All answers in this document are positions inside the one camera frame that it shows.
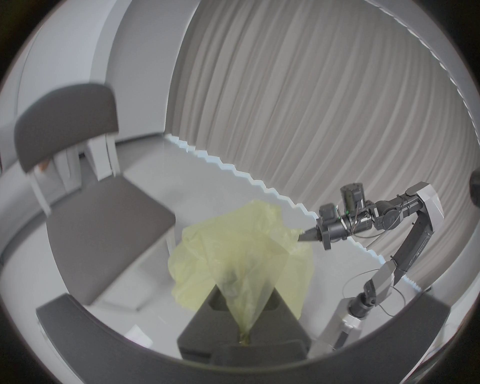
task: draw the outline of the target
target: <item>chair seat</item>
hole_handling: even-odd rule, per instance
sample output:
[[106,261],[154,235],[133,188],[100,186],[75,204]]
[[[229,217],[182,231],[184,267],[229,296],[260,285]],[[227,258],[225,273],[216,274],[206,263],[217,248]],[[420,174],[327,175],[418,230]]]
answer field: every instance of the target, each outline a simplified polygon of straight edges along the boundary
[[48,239],[67,290],[90,305],[175,225],[175,215],[122,176],[55,207]]

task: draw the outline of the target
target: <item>gray floor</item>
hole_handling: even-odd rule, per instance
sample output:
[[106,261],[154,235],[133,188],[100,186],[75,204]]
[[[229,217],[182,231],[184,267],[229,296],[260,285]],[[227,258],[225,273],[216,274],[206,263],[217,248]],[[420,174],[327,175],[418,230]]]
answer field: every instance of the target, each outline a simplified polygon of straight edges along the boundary
[[[284,222],[291,228],[307,229],[314,218],[300,208],[292,208],[273,193],[265,193],[259,185],[222,170],[161,137],[150,137],[118,146],[124,175],[146,193],[169,207],[177,217],[175,234],[181,239],[184,227],[207,218],[230,212],[253,199],[261,199],[282,207]],[[84,188],[95,182],[86,161],[82,162]],[[364,282],[373,274],[365,271],[378,268],[378,259],[352,241],[341,241],[325,251],[314,244],[315,272],[304,304],[301,323],[317,337],[329,320],[338,301],[355,296]],[[27,226],[8,247],[5,266],[0,276],[0,294],[23,337],[45,365],[64,383],[79,380],[55,354],[37,324],[35,308],[66,292],[66,287],[55,266],[42,216]],[[101,321],[121,334],[137,325],[149,339],[151,349],[173,357],[180,357],[176,339],[192,318],[193,312],[180,307],[170,291],[173,280],[167,269],[168,251],[165,246],[155,257],[147,259],[137,270],[136,278],[150,282],[152,299],[139,313],[92,306],[88,309]],[[407,300],[415,290],[404,281],[398,284]],[[395,314],[403,306],[401,296],[394,292],[384,308]],[[375,308],[365,326],[363,335],[388,320]]]

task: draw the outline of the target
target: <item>curtain fold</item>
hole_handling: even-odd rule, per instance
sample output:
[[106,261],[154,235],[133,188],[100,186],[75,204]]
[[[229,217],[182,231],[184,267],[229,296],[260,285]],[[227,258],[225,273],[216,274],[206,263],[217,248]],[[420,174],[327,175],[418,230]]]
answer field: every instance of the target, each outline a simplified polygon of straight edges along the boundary
[[[480,149],[462,98],[428,49],[363,0],[203,0],[174,71],[166,132],[219,156],[295,203],[372,201],[431,183],[445,222],[409,271],[429,286],[479,213],[468,178]],[[389,258],[405,220],[355,240]]]

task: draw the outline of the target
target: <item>piece of paper on floor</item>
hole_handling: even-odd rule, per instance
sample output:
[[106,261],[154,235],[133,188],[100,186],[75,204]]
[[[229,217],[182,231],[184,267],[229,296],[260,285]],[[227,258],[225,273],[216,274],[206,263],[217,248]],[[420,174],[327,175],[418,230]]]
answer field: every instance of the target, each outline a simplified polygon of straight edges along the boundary
[[137,324],[135,324],[132,329],[125,334],[125,337],[145,348],[150,348],[153,344],[152,339],[149,338]]

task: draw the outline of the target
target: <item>plastic bag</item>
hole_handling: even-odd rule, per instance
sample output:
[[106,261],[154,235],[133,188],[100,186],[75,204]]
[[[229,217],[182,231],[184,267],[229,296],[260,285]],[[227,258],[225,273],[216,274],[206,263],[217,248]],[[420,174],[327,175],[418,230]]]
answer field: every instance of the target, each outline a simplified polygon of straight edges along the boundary
[[216,284],[247,335],[276,287],[299,318],[313,274],[312,246],[298,243],[301,232],[262,201],[185,228],[168,260],[175,300],[196,311]]

